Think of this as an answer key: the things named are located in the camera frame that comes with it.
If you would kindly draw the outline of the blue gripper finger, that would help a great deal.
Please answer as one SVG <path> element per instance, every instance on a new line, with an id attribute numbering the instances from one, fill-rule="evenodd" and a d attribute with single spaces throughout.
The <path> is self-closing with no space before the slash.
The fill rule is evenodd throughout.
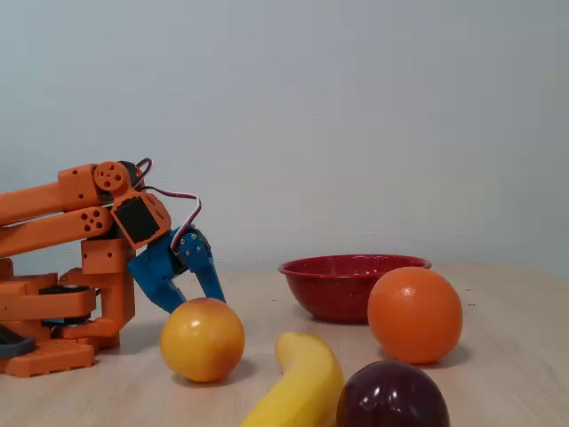
<path id="1" fill-rule="evenodd" d="M 199 230 L 189 230 L 177 246 L 181 263 L 197 278 L 204 295 L 226 301 L 212 257 L 211 247 Z"/>
<path id="2" fill-rule="evenodd" d="M 144 285 L 144 294 L 160 309 L 172 313 L 187 299 L 182 291 L 171 280 L 150 281 Z"/>

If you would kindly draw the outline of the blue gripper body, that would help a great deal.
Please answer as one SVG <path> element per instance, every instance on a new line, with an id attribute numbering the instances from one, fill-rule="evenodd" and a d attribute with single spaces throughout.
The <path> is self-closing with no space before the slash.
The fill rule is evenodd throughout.
<path id="1" fill-rule="evenodd" d="M 181 237 L 189 230 L 198 230 L 189 227 Z M 177 244 L 172 247 L 173 240 L 179 230 L 169 230 L 162 237 L 149 243 L 146 249 L 128 264 L 129 271 L 135 281 L 144 292 L 144 285 L 150 281 L 162 282 L 174 280 L 188 269 L 178 258 Z"/>

